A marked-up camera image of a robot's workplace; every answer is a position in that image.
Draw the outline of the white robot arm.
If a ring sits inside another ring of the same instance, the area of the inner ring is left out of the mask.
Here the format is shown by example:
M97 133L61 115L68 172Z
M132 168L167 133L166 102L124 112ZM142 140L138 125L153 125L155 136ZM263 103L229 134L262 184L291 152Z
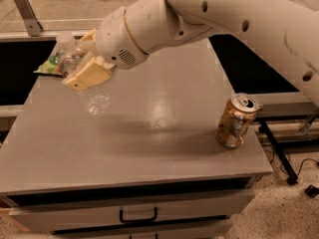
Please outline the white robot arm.
M107 16L63 83L98 85L160 49L230 34L319 106L319 14L287 0L138 0Z

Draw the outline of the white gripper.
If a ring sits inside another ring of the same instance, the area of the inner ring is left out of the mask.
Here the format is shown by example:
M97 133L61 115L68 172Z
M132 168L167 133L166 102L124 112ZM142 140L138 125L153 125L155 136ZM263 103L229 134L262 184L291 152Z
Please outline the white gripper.
M101 56L88 52L62 81L65 86L76 91L107 81L112 76L115 65L119 69L129 70L148 58L130 35L125 7L108 15L98 30L90 30L79 42L95 43Z

